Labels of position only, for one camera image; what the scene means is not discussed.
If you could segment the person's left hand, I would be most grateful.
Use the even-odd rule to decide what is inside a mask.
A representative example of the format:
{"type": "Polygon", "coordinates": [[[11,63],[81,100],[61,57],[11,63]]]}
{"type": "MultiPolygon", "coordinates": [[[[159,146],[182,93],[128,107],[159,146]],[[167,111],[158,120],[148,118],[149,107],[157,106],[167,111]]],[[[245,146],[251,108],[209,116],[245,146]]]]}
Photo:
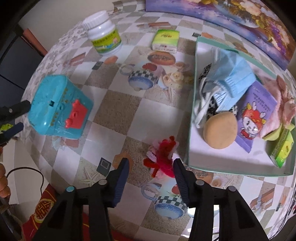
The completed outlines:
{"type": "Polygon", "coordinates": [[[9,201],[10,196],[11,196],[11,190],[8,186],[6,169],[4,165],[0,163],[0,197],[9,201]]]}

